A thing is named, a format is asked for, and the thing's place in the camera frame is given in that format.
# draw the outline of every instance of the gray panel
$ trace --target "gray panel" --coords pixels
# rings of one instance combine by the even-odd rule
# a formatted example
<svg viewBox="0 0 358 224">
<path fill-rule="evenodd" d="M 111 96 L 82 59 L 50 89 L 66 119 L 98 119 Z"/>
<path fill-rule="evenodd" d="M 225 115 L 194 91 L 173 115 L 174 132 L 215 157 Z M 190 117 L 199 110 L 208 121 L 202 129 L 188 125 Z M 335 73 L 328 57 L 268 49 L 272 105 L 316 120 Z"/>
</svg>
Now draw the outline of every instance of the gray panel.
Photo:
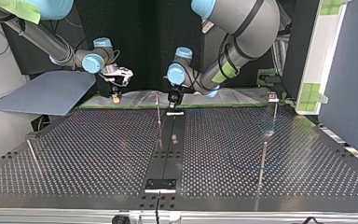
<svg viewBox="0 0 358 224">
<path fill-rule="evenodd" d="M 358 149 L 358 1 L 348 3 L 320 121 Z"/>
<path fill-rule="evenodd" d="M 159 135 L 154 110 L 76 112 L 0 161 L 0 207 L 139 209 Z"/>
<path fill-rule="evenodd" d="M 187 110 L 183 163 L 171 166 L 174 208 L 358 212 L 358 160 L 304 117 L 279 108 L 275 128 L 272 120 L 270 107 Z"/>
<path fill-rule="evenodd" d="M 292 109 L 275 123 L 273 111 L 189 109 L 162 132 L 156 110 L 75 112 L 33 141 L 37 161 L 24 148 L 0 160 L 0 208 L 145 210 L 159 198 L 160 210 L 358 212 L 358 160 Z M 144 194 L 159 176 L 175 194 Z"/>
<path fill-rule="evenodd" d="M 0 100 L 0 110 L 64 116 L 94 83 L 86 72 L 48 72 Z"/>
</svg>

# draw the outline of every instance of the metal rod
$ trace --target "metal rod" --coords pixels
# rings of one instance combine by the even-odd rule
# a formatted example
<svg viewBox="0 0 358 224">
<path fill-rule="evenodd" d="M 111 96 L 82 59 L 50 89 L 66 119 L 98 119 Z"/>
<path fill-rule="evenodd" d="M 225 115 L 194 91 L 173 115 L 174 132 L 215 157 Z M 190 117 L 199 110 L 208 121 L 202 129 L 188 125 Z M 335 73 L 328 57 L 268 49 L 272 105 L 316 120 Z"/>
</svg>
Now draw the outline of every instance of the metal rod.
<svg viewBox="0 0 358 224">
<path fill-rule="evenodd" d="M 258 177 L 258 187 L 261 187 L 263 185 L 263 174 L 264 174 L 264 168 L 266 164 L 266 154 L 267 154 L 267 142 L 263 143 L 263 149 L 261 152 L 261 165 L 260 165 L 260 175 Z"/>
<path fill-rule="evenodd" d="M 31 150 L 32 157 L 34 158 L 34 160 L 37 161 L 36 154 L 34 153 L 34 147 L 32 146 L 32 142 L 30 139 L 27 139 L 27 144 L 28 144 L 28 148 Z"/>
<path fill-rule="evenodd" d="M 278 113 L 278 102 L 275 103 L 274 120 L 272 121 L 272 130 L 274 132 L 275 132 L 275 122 L 277 120 L 277 113 Z"/>
<path fill-rule="evenodd" d="M 53 59 L 63 60 L 68 56 L 69 49 L 67 45 L 48 28 L 41 24 L 36 25 L 29 21 L 24 22 L 24 31 L 20 27 L 19 19 L 6 21 L 5 24 L 42 49 Z"/>
</svg>

